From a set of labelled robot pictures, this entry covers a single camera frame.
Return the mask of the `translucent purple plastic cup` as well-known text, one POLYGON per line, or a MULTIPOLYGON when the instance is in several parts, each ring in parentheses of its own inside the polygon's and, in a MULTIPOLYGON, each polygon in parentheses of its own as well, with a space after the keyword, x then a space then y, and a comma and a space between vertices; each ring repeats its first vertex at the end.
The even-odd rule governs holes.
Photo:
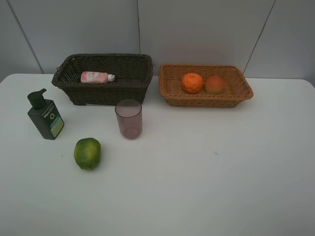
POLYGON ((132 99, 119 102, 115 107, 120 133, 127 139, 136 139, 142 133, 142 105, 132 99))

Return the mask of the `orange mandarin fruit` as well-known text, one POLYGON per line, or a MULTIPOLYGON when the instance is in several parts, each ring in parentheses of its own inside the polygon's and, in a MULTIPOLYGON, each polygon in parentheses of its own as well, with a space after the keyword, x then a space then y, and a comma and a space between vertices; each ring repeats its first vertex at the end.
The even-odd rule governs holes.
POLYGON ((203 79, 199 74, 187 73, 181 80, 182 89, 190 94, 196 94, 201 91, 203 87, 203 79))

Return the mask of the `red yellow peach fruit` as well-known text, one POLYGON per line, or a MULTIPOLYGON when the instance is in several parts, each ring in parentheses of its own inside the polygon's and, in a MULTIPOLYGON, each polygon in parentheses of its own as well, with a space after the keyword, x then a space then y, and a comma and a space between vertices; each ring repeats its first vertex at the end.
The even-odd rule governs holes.
POLYGON ((224 80, 217 75, 209 77, 205 82, 205 91, 210 94, 220 94, 224 90, 224 80))

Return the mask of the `pink squeeze bottle white cap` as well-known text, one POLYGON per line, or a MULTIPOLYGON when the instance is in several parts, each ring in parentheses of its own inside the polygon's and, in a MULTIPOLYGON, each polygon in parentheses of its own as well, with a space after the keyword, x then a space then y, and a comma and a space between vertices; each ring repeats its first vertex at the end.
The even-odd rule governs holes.
POLYGON ((115 75, 106 72, 84 71, 81 74, 81 83, 83 84, 106 84, 115 81, 115 75))

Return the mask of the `dark green pump bottle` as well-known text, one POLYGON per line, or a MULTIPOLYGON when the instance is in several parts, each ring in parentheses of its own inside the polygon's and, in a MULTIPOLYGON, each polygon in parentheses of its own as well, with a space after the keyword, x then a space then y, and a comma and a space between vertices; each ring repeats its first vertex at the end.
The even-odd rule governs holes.
POLYGON ((64 127, 64 121, 53 100, 45 99, 45 88, 31 92, 27 98, 31 104, 28 116, 46 140, 54 140, 64 127))

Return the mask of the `light orange wicker basket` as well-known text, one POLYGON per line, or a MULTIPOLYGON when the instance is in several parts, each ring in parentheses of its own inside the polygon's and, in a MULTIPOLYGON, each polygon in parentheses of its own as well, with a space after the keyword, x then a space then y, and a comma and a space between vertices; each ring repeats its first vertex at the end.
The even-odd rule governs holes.
POLYGON ((232 108, 253 97, 253 91, 243 73, 233 65, 200 65, 166 63, 160 66, 159 92, 170 106, 232 108), (190 94, 182 88, 182 77, 187 73, 199 74, 203 81, 218 75, 224 80, 224 90, 209 94, 204 88, 190 94))

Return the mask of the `dark brown wicker basket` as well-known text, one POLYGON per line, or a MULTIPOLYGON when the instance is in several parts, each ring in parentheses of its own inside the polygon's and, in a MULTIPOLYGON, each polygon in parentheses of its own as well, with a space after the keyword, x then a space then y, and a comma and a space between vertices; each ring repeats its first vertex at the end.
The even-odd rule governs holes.
POLYGON ((68 56, 52 79, 69 100, 78 106, 115 106, 133 99, 143 103, 153 77, 153 61, 145 54, 74 54, 68 56), (106 72, 115 80, 106 84, 83 84, 84 71, 106 72))

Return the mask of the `green citrus fruit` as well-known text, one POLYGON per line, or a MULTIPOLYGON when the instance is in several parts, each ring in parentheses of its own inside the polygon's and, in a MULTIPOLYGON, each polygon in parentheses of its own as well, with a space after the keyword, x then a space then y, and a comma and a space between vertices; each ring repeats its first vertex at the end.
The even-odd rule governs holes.
POLYGON ((75 145, 74 160, 82 170, 94 170, 101 160, 100 142, 94 138, 80 139, 75 145))

